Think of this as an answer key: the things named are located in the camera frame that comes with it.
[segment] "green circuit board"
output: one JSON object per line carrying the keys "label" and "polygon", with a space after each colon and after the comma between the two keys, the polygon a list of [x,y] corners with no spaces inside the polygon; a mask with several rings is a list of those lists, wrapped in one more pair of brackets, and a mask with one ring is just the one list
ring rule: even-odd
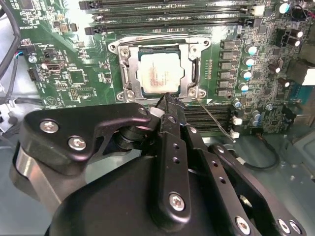
{"label": "green circuit board", "polygon": [[[277,79],[286,77],[299,47],[276,46],[277,30],[299,29],[305,38],[311,25],[311,19],[292,21],[289,13],[280,14],[279,2],[270,0],[6,2],[20,25],[21,49],[46,109],[125,102],[119,99],[124,90],[120,59],[109,50],[119,39],[202,35],[211,45],[201,52],[198,65],[197,86],[205,91],[200,100],[207,105],[227,105],[239,99],[244,112],[243,133],[252,128],[255,110],[261,113],[260,125],[267,133],[283,131],[281,111],[294,83],[285,88]],[[255,5],[263,6],[261,15],[249,13]],[[257,52],[250,54],[249,45]],[[253,59],[254,65],[245,65],[245,59]],[[280,73],[268,69],[277,63],[283,63]],[[251,73],[250,80],[244,79],[245,70]],[[241,84],[249,90],[241,91]],[[266,109],[268,104],[273,106],[271,111]]]}

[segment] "shiny metal surface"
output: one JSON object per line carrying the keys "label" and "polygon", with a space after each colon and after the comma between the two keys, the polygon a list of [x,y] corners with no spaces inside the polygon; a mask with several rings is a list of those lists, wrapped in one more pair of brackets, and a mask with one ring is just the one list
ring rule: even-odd
{"label": "shiny metal surface", "polygon": [[40,201],[52,214],[67,196],[86,185],[84,173],[74,177],[63,176],[27,155],[22,148],[16,168],[29,179]]}

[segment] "motherboard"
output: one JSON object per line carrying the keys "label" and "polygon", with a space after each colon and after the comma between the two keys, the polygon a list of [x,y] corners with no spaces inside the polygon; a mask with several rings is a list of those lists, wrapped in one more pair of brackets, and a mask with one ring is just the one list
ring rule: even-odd
{"label": "motherboard", "polygon": [[[198,129],[218,132],[201,102],[236,138],[253,127],[285,131],[289,104],[313,93],[312,64],[299,55],[313,1],[6,2],[46,109],[153,106],[169,92],[186,103],[187,119]],[[294,74],[303,69],[308,78]]]}

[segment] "wire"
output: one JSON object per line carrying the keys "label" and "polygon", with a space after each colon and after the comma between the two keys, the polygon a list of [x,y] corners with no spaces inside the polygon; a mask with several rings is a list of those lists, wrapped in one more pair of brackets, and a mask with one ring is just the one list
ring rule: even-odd
{"label": "wire", "polygon": [[236,143],[235,139],[232,138],[231,135],[229,135],[225,129],[221,126],[220,122],[218,122],[218,120],[211,114],[211,112],[209,112],[209,110],[198,100],[198,103],[200,104],[200,106],[206,111],[206,113],[208,113],[208,115],[213,119],[213,121],[217,124],[219,130],[223,133],[223,135],[225,135],[226,137],[228,137],[233,143]]}
{"label": "wire", "polygon": [[18,97],[17,99],[15,99],[15,104],[33,104],[33,105],[37,105],[37,106],[42,106],[43,102],[41,99],[37,99],[37,98],[26,98],[26,97]]}
{"label": "wire", "polygon": [[294,20],[299,20],[299,18],[295,18],[295,17],[293,16],[293,14],[292,14],[292,10],[295,9],[295,8],[300,8],[300,9],[302,10],[302,12],[303,12],[305,18],[308,17],[307,14],[305,13],[304,8],[303,8],[301,5],[294,5],[294,6],[291,7],[291,9],[290,9],[290,16],[291,16],[292,19],[294,19]]}
{"label": "wire", "polygon": [[269,171],[269,170],[272,170],[276,167],[279,166],[280,164],[280,157],[277,153],[277,151],[275,150],[275,148],[267,142],[267,140],[265,140],[261,134],[256,134],[256,136],[259,138],[259,140],[261,140],[264,145],[266,146],[266,148],[268,148],[272,153],[273,155],[275,156],[275,162],[269,166],[266,166],[266,167],[258,167],[258,166],[253,166],[251,164],[248,164],[247,162],[245,162],[243,165],[251,170],[254,170],[254,171]]}
{"label": "wire", "polygon": [[0,5],[2,7],[2,10],[6,13],[13,29],[13,35],[14,35],[14,40],[4,56],[2,62],[0,63],[0,80],[3,78],[4,74],[6,73],[8,67],[10,66],[11,60],[14,57],[16,51],[18,50],[18,47],[20,45],[21,41],[21,33],[20,33],[20,28],[14,19],[14,16],[10,10],[10,8],[5,4],[4,0],[0,0]]}
{"label": "wire", "polygon": [[5,15],[5,12],[4,12],[4,10],[1,8],[0,9],[0,18],[2,17],[2,16],[4,16]]}
{"label": "wire", "polygon": [[18,61],[19,61],[18,58],[14,59],[10,85],[9,85],[8,91],[6,92],[6,95],[4,97],[4,103],[8,103],[9,100],[11,99],[11,97],[12,97],[13,90],[14,90],[15,79],[16,79],[16,72],[17,72],[17,69],[18,69]]}

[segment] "black cable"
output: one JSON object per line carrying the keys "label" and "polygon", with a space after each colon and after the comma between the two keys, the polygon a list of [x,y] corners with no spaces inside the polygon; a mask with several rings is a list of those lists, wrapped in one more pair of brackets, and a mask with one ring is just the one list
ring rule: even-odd
{"label": "black cable", "polygon": [[4,103],[8,103],[9,100],[11,99],[11,97],[12,97],[13,90],[14,90],[15,79],[16,79],[16,72],[18,70],[18,61],[19,60],[17,58],[14,59],[14,65],[13,65],[10,85],[9,85],[8,91],[6,92],[5,97],[4,97]]}
{"label": "black cable", "polygon": [[17,99],[15,99],[15,104],[33,104],[33,105],[37,105],[37,106],[42,106],[43,102],[41,101],[41,99],[37,99],[37,98],[26,98],[26,97],[18,97]]}
{"label": "black cable", "polygon": [[4,16],[5,15],[5,12],[4,12],[4,10],[1,8],[0,9],[0,18],[2,17],[2,16]]}
{"label": "black cable", "polygon": [[0,80],[3,78],[4,74],[6,73],[8,67],[10,66],[12,58],[14,58],[14,55],[16,51],[18,50],[20,46],[20,41],[21,41],[21,33],[20,33],[20,28],[14,19],[14,16],[10,10],[10,8],[5,4],[4,0],[0,0],[0,5],[2,7],[2,10],[6,13],[13,29],[13,35],[14,35],[14,40],[4,56],[2,62],[0,63]]}
{"label": "black cable", "polygon": [[273,155],[275,156],[275,162],[269,166],[266,166],[266,167],[253,166],[253,165],[245,162],[244,166],[249,168],[249,169],[252,169],[254,171],[269,171],[269,170],[272,170],[272,169],[278,167],[280,164],[280,157],[279,157],[277,151],[275,150],[275,148],[271,144],[269,144],[267,142],[267,140],[265,140],[261,135],[258,134],[257,137],[264,143],[266,148],[268,148],[273,153]]}
{"label": "black cable", "polygon": [[295,17],[293,16],[293,14],[292,14],[292,10],[293,10],[294,8],[300,8],[300,9],[302,10],[302,12],[303,12],[305,18],[308,17],[307,14],[305,13],[304,8],[303,8],[301,5],[294,5],[294,6],[292,6],[291,9],[290,9],[290,16],[291,16],[292,19],[294,19],[294,20],[299,20],[298,18],[295,18]]}

